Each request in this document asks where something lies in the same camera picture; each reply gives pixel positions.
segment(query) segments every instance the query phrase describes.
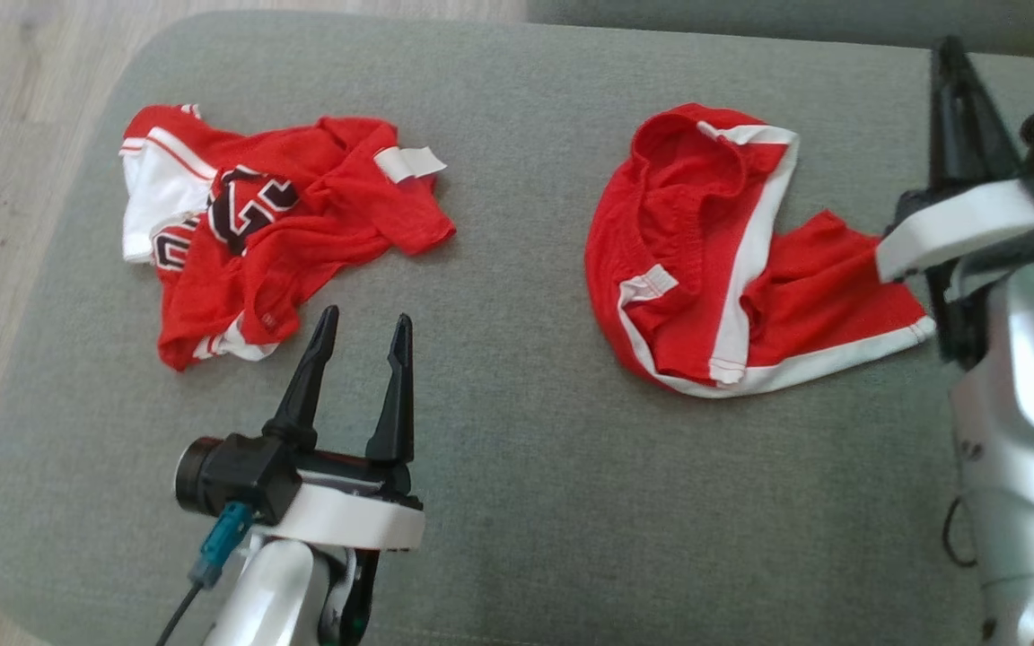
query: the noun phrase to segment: black clamp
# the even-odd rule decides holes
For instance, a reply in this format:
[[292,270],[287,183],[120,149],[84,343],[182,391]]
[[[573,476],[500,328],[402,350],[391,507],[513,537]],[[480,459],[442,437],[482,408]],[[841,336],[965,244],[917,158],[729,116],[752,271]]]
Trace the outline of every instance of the black clamp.
[[[422,510],[410,495],[409,462],[414,460],[414,331],[402,314],[390,344],[393,373],[386,388],[377,428],[364,457],[316,450],[313,418],[322,389],[322,373],[333,356],[337,338],[337,306],[325,308],[309,346],[305,348],[282,403],[262,436],[231,433],[222,438],[197,438],[181,457],[175,474],[175,498],[189,512],[218,516],[229,502],[245,502],[255,522],[275,525],[290,510],[303,483],[299,471],[315,482],[337,480],[337,488],[356,495]],[[377,551],[358,549],[357,579],[341,614],[341,646],[361,642],[369,624]]]
[[[932,112],[927,188],[908,191],[895,205],[894,223],[992,181],[1021,180],[1034,197],[1034,115],[1021,134],[1030,150],[1021,160],[989,91],[959,37],[932,52]],[[924,270],[940,356],[966,371],[987,352],[987,289],[949,300],[952,275],[977,275],[1034,262],[1034,232]]]

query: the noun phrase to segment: wooden floor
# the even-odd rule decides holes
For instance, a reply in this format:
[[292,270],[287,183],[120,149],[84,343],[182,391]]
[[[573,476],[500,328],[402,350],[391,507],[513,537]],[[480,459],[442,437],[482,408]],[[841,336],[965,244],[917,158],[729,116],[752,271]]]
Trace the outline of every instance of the wooden floor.
[[[0,0],[0,381],[55,217],[119,71],[181,18],[258,8],[489,21],[525,13],[521,0]],[[0,643],[41,642],[0,613]]]

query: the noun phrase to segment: red clothing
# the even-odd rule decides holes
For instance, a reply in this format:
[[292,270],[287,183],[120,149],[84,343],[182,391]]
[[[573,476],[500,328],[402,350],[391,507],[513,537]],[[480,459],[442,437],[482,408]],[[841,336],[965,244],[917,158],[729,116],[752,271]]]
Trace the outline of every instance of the red clothing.
[[[267,356],[298,330],[296,308],[343,267],[390,246],[423,253],[453,236],[433,197],[435,176],[395,183],[378,164],[387,151],[399,151],[397,130],[378,119],[241,135],[207,126],[190,105],[141,111],[123,143],[127,225],[147,210],[165,220],[151,232],[163,285],[161,361],[183,371],[227,351]],[[208,189],[204,210],[185,208],[192,184]],[[135,204],[175,193],[189,196]],[[127,237],[139,241],[131,226]]]
[[877,241],[822,212],[772,233],[796,134],[680,105],[649,119],[601,197],[585,269],[621,364],[697,397],[767,392],[914,346],[935,325],[881,285]]

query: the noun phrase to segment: white tag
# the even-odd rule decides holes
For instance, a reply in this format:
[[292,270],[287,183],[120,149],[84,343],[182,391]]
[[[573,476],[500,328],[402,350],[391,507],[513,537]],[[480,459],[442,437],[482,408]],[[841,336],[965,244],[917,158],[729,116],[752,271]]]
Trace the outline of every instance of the white tag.
[[394,184],[409,177],[426,177],[438,171],[444,171],[446,164],[436,158],[430,148],[386,148],[386,150],[373,155],[377,167],[382,168],[386,177]]

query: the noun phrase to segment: white trim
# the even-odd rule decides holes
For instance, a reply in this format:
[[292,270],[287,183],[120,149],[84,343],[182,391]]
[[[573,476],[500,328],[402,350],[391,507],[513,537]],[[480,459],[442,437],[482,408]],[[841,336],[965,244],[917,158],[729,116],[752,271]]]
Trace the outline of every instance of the white trim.
[[200,177],[204,180],[214,181],[214,176],[217,175],[217,168],[206,163],[206,161],[197,156],[196,152],[190,151],[189,146],[178,140],[177,136],[173,135],[172,132],[165,130],[164,127],[156,126],[151,128],[151,131],[146,135],[146,142],[151,144],[159,145],[160,148],[164,148],[165,151],[172,153],[176,156],[178,160],[181,160],[184,164],[193,168],[194,173],[197,173]]
[[398,148],[391,146],[373,155],[377,167],[394,184],[410,177],[426,177],[445,171],[446,164],[436,158],[430,148]]
[[122,148],[119,149],[119,155],[133,155],[143,152],[143,147],[146,145],[145,136],[126,136],[122,140]]
[[632,319],[625,311],[629,303],[648,302],[664,296],[665,291],[676,287],[676,278],[665,271],[660,265],[653,266],[647,273],[636,275],[620,283],[620,298],[616,302],[616,314],[620,317],[620,326],[633,348],[633,356],[644,370],[656,380],[661,381],[676,392],[705,399],[723,399],[758,394],[788,388],[788,386],[804,383],[804,381],[844,371],[854,365],[865,364],[882,357],[893,355],[902,349],[914,347],[936,332],[936,322],[924,316],[912,326],[885,332],[883,335],[869,337],[858,342],[843,343],[825,349],[810,351],[808,355],[789,357],[781,364],[759,365],[742,370],[742,375],[735,383],[722,386],[701,384],[697,381],[661,375],[657,372],[657,364],[652,361],[652,351],[645,343],[640,330],[633,326]]
[[760,189],[760,197],[744,233],[736,247],[733,269],[729,277],[729,290],[721,311],[721,327],[709,357],[709,376],[722,384],[738,383],[744,375],[750,343],[750,320],[739,298],[748,283],[764,273],[768,263],[768,247],[772,245],[772,222],[776,221],[780,203],[785,197],[788,181],[796,168],[799,135],[784,127],[735,126],[718,130],[707,122],[698,122],[697,128],[707,136],[724,136],[738,146],[747,144],[781,144],[787,146],[780,163],[772,170]]
[[242,335],[243,318],[245,318],[245,312],[238,314],[234,322],[220,335],[202,337],[197,347],[193,348],[193,359],[202,360],[214,356],[233,355],[246,361],[262,361],[266,357],[274,355],[278,343],[246,343],[246,338]]

